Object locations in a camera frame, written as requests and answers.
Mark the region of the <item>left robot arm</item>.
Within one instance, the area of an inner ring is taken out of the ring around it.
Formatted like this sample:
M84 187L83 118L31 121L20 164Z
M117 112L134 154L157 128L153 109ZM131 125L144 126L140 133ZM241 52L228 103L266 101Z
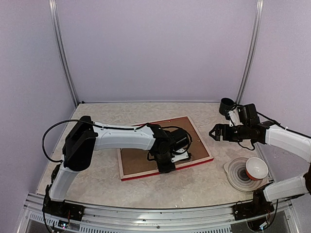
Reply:
M175 169L175 162L188 158L192 136L177 126L161 127L154 123L140 126L113 126L95 123L90 116L74 120L76 123L65 138L62 157L51 185L47 188L49 208L58 216L68 211L64 202L77 174L86 170L94 151L105 149L137 149L148 152L157 162L158 170L167 173Z

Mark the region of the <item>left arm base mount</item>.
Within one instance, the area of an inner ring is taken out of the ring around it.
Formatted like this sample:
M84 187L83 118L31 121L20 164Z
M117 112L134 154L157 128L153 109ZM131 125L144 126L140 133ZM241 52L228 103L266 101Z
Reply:
M44 213L76 221L82 221L84 210L82 205L57 201L45 203L42 208Z

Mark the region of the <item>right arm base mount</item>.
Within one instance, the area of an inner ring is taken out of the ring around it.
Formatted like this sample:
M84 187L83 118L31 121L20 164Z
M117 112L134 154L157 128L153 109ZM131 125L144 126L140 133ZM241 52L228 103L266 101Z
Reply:
M273 212L274 206L272 204L265 204L256 206L252 202L238 203L232 206L234 219L236 221L253 218Z

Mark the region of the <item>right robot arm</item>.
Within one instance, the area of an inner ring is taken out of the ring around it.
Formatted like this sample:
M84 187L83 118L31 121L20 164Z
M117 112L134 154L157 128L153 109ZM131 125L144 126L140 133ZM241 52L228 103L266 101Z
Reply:
M252 146L259 143L297 156L306 163L311 162L311 138L282 126L256 110L255 104L240 105L224 98L219 113L228 121L216 124L209 132L215 141L228 141L241 145L247 140ZM253 191L250 202L233 206L235 219L260 216L276 210L274 201L295 199L311 192L311 172L267 183Z

